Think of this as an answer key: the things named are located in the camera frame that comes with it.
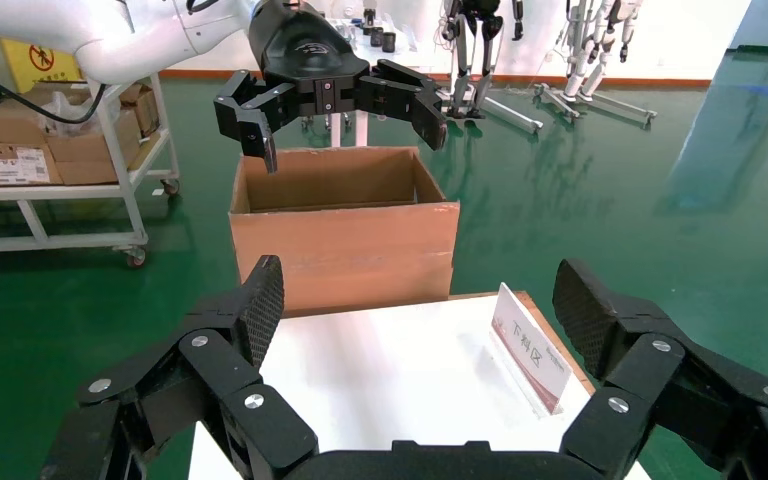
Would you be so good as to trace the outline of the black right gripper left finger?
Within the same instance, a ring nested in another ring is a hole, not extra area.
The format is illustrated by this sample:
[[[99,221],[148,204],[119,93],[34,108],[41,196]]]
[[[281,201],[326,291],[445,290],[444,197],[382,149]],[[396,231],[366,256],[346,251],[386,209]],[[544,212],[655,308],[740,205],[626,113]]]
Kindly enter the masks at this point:
[[[260,369],[284,310],[280,259],[194,307],[168,337],[83,384],[43,479],[143,479],[176,434],[201,424],[245,479],[284,479],[316,456],[311,427]]]

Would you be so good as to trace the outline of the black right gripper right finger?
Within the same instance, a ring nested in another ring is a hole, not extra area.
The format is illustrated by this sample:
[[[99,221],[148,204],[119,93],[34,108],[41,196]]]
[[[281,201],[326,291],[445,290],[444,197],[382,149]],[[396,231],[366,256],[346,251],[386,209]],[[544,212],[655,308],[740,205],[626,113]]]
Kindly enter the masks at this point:
[[[654,302],[617,293],[584,262],[560,262],[560,325],[602,386],[650,397],[656,423],[709,467],[768,479],[768,376],[690,339]]]

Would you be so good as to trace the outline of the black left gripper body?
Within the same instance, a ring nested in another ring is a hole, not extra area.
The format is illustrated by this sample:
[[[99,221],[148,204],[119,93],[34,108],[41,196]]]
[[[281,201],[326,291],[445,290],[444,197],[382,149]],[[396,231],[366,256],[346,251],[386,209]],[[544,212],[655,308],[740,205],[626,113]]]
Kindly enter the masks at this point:
[[[283,107],[290,118],[351,112],[368,61],[305,2],[260,1],[254,7],[248,40],[268,89],[283,84]]]

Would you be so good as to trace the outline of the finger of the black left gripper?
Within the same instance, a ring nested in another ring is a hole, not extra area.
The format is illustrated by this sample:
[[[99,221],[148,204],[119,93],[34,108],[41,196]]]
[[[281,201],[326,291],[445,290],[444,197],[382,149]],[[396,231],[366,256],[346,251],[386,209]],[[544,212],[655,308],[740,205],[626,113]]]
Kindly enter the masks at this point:
[[[221,135],[240,143],[248,157],[261,159],[269,174],[278,171],[274,133],[300,116],[306,81],[258,78],[248,70],[232,74],[213,100]]]
[[[443,148],[447,119],[436,82],[416,70],[381,59],[356,79],[356,109],[405,121],[434,151]]]

